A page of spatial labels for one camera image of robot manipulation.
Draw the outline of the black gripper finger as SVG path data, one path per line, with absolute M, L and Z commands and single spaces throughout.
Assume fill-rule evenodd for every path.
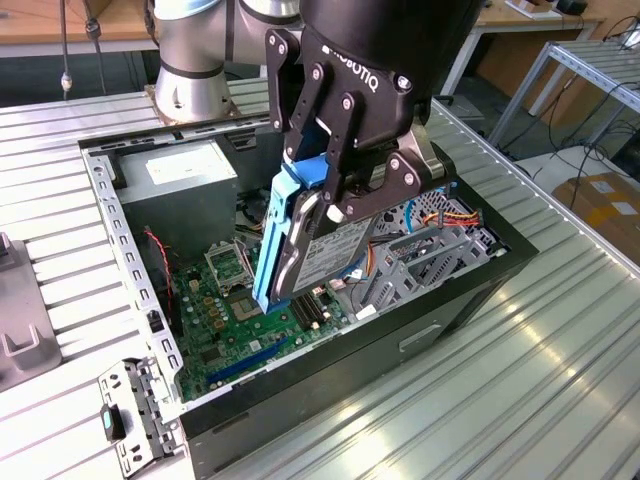
M 364 104 L 343 98 L 343 118 L 327 147 L 328 171 L 322 191 L 322 222 L 341 224 L 369 219 L 454 178 L 451 158 L 426 132 L 431 102 L 415 105 L 410 128 L 392 144 L 360 151 L 355 130 Z
M 270 120 L 284 135 L 288 159 L 329 156 L 332 131 L 324 118 L 334 87 L 334 67 L 317 32 L 270 29 L 266 34 Z

